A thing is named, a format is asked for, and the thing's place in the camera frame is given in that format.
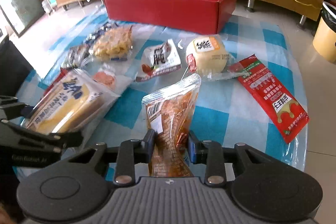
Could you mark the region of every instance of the screw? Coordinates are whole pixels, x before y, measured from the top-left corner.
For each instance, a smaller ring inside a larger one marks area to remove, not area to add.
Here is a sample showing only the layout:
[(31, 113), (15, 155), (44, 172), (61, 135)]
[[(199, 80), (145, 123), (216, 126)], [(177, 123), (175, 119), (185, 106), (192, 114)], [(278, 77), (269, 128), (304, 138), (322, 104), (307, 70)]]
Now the screw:
[(132, 178), (129, 175), (119, 175), (115, 178), (116, 183), (126, 184), (132, 181)]
[(208, 182), (211, 184), (220, 184), (224, 181), (224, 178), (220, 175), (212, 175), (211, 177), (208, 177)]

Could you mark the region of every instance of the beige trash can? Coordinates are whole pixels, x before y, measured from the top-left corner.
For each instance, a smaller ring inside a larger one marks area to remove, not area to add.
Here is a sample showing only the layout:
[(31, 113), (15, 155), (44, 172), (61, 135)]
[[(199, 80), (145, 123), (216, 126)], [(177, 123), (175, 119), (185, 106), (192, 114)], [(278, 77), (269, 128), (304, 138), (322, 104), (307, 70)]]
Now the beige trash can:
[(322, 17), (313, 46), (327, 61), (336, 61), (336, 7), (327, 2), (323, 2)]

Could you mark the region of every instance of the packaged food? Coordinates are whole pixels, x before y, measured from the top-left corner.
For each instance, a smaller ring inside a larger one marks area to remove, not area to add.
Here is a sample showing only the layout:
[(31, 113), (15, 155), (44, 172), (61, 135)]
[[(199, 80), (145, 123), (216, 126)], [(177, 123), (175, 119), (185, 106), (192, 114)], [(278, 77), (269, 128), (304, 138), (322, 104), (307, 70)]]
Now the packaged food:
[(182, 157), (201, 77), (194, 73), (183, 80), (142, 98), (147, 126), (157, 132), (150, 175), (156, 177), (191, 176)]
[(118, 97), (82, 70), (74, 69), (38, 102), (23, 126), (43, 134), (76, 131), (106, 111)]
[(92, 76), (96, 82), (105, 85), (109, 90), (121, 95), (125, 89), (133, 82), (133, 79), (118, 73), (118, 71), (108, 63), (103, 63), (98, 71)]
[(59, 75), (52, 82), (52, 84), (44, 91), (43, 96), (46, 96), (46, 94), (54, 87), (54, 85), (58, 83), (66, 74), (68, 74), (68, 72), (69, 72), (68, 70), (61, 68)]
[(309, 122), (307, 112), (255, 55), (232, 65), (229, 70), (240, 71), (241, 66), (249, 76), (240, 76), (238, 80), (265, 110), (285, 142), (290, 143)]
[(239, 76), (228, 72), (227, 68), (235, 63), (220, 35), (199, 36), (193, 40), (184, 39), (179, 47), (185, 49), (186, 62), (191, 73), (197, 72), (209, 80), (227, 80)]
[(131, 49), (132, 26), (127, 26), (106, 30), (89, 53), (101, 61), (126, 60)]
[(86, 43), (71, 47), (61, 67), (64, 69), (80, 68), (83, 60), (89, 56), (89, 48), (90, 46)]
[(181, 68), (181, 59), (172, 39), (161, 45), (145, 48), (135, 81), (143, 82)]

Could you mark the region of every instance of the red plastic bag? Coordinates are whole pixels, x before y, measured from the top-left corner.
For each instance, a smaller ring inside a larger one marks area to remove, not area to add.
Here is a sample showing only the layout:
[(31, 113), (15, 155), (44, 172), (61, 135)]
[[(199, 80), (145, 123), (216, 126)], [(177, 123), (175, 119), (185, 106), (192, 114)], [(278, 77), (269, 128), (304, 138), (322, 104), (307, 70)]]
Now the red plastic bag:
[(255, 55), (232, 65), (229, 70), (238, 72), (241, 66), (250, 76), (238, 77), (239, 82), (265, 110), (285, 142), (290, 143), (309, 122), (307, 112)]

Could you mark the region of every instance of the red cardboard box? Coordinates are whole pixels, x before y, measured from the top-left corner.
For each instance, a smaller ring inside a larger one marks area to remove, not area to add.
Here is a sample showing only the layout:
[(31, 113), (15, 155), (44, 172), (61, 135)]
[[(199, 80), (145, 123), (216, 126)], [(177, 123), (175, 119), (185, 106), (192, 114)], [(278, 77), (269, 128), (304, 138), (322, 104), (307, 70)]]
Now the red cardboard box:
[(109, 18), (201, 34), (222, 30), (236, 0), (104, 0)]

